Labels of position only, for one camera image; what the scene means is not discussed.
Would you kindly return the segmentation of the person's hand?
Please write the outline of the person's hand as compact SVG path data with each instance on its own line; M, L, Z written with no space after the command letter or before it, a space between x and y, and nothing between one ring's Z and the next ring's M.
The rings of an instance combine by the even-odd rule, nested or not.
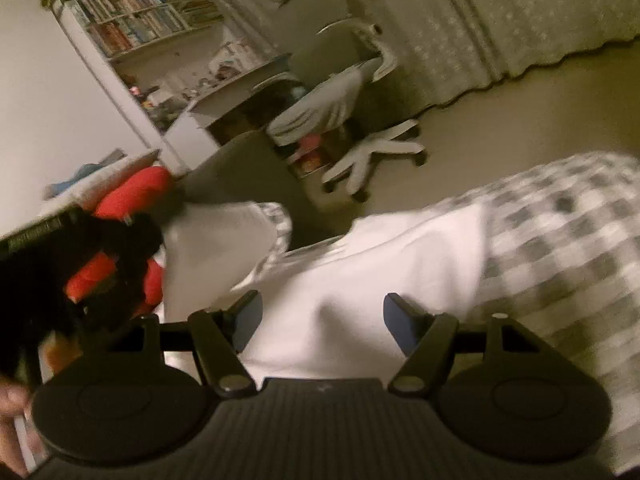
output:
M19 417L30 419L30 391L19 382L1 377L1 478L17 479L28 475L21 443L34 454L43 452L40 437L34 428L26 425L24 436L16 429Z

